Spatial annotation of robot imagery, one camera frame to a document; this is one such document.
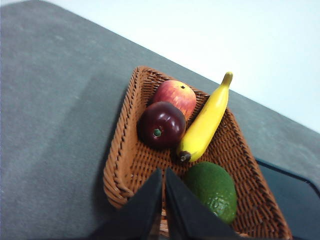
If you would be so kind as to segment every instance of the woven basket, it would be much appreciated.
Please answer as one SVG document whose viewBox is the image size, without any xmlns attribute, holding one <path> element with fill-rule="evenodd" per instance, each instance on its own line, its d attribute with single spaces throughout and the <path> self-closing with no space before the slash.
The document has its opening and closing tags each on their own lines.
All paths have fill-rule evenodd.
<svg viewBox="0 0 320 240">
<path fill-rule="evenodd" d="M 146 66 L 137 67 L 132 74 L 104 168 L 104 192 L 109 202 L 121 208 L 156 168 L 164 173 L 171 167 L 182 177 L 195 163 L 209 161 L 224 167 L 235 183 L 237 212 L 232 227 L 236 232 L 258 238 L 292 239 L 286 220 L 228 108 L 206 152 L 197 162 L 180 162 L 174 149 L 154 150 L 139 141 L 137 121 L 159 85 L 167 80 L 174 78 Z M 209 97 L 190 87 L 196 94 L 196 107 L 187 127 Z M 165 208 L 163 202 L 159 234 L 168 236 Z"/>
</svg>

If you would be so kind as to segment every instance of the table surface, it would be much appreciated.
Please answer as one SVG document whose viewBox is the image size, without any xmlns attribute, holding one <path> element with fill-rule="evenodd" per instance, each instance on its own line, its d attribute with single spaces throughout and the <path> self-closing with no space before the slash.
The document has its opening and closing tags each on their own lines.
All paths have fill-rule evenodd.
<svg viewBox="0 0 320 240">
<path fill-rule="evenodd" d="M 139 65 L 207 93 L 217 87 L 55 5 L 1 7 L 3 239 L 85 236 L 112 215 L 102 170 Z M 228 106 L 256 157 L 319 188 L 320 134 L 233 91 Z"/>
</svg>

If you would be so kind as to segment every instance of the dark red apple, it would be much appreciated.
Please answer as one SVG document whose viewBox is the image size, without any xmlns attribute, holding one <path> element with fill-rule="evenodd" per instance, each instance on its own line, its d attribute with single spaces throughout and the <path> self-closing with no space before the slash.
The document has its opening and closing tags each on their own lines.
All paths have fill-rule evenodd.
<svg viewBox="0 0 320 240">
<path fill-rule="evenodd" d="M 195 92 L 185 83 L 177 80 L 167 80 L 156 90 L 152 102 L 165 101 L 179 109 L 186 120 L 192 115 L 197 98 Z"/>
<path fill-rule="evenodd" d="M 154 149 L 176 147 L 185 131 L 185 116 L 167 101 L 148 106 L 137 124 L 138 137 Z"/>
</svg>

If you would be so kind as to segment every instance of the banana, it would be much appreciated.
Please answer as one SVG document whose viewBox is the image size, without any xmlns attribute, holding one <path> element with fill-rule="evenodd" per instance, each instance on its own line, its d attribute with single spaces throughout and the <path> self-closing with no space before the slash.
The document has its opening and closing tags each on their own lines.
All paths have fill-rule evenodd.
<svg viewBox="0 0 320 240">
<path fill-rule="evenodd" d="M 211 94 L 185 132 L 176 149 L 182 162 L 194 162 L 205 153 L 226 111 L 232 78 L 230 71 L 224 75 L 221 85 Z"/>
</svg>

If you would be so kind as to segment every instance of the banana tip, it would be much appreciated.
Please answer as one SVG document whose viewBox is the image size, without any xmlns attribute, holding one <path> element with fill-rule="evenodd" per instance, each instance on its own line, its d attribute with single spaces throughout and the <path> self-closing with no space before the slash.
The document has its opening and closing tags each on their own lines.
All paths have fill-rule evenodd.
<svg viewBox="0 0 320 240">
<path fill-rule="evenodd" d="M 180 161 L 181 162 L 185 162 L 185 161 L 190 161 L 190 159 L 191 159 L 191 154 L 190 154 L 190 152 L 188 152 L 188 151 L 181 151 L 180 153 L 179 153 L 179 158 L 180 158 Z"/>
</svg>

